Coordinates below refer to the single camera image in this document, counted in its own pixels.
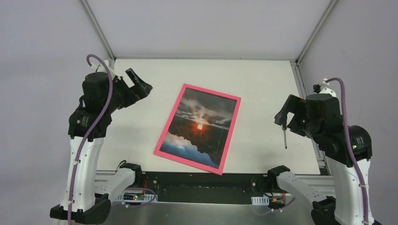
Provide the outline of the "pink photo frame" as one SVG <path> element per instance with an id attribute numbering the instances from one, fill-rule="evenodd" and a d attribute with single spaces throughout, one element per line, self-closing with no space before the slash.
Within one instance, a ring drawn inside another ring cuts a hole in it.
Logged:
<path id="1" fill-rule="evenodd" d="M 222 175 L 241 98 L 184 84 L 154 154 Z"/>

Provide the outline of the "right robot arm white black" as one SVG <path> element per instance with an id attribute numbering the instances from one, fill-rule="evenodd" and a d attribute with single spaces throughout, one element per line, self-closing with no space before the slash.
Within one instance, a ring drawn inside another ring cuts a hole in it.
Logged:
<path id="1" fill-rule="evenodd" d="M 312 139 L 324 152 L 334 178 L 335 194 L 320 194 L 288 167 L 268 170 L 267 188 L 284 190 L 307 208 L 316 225 L 376 225 L 370 209 L 367 175 L 372 157 L 370 134 L 347 126 L 337 97 L 312 94 L 288 96 L 275 115 L 283 130 Z"/>

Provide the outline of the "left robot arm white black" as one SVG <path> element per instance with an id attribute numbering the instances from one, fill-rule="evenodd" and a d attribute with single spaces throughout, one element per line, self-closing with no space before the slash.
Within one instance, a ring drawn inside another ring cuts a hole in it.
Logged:
<path id="1" fill-rule="evenodd" d="M 50 210 L 50 217 L 57 224 L 100 225 L 124 190 L 139 189 L 143 185 L 141 166 L 122 162 L 105 184 L 95 187 L 100 150 L 112 113 L 144 99 L 152 90 L 133 69 L 127 69 L 126 74 L 133 81 L 131 87 L 122 77 L 102 71 L 88 74 L 83 81 L 83 95 L 69 118 L 67 186 L 60 204 Z"/>

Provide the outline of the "black screwdriver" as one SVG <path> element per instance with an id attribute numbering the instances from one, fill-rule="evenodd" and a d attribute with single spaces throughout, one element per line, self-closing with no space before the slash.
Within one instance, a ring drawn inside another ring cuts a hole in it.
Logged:
<path id="1" fill-rule="evenodd" d="M 284 147 L 285 147 L 285 149 L 287 149 L 288 148 L 288 146 L 287 146 L 287 135 L 286 135 L 286 127 L 284 127 L 283 125 L 282 125 L 282 131 L 283 131 L 283 141 L 284 141 Z"/>

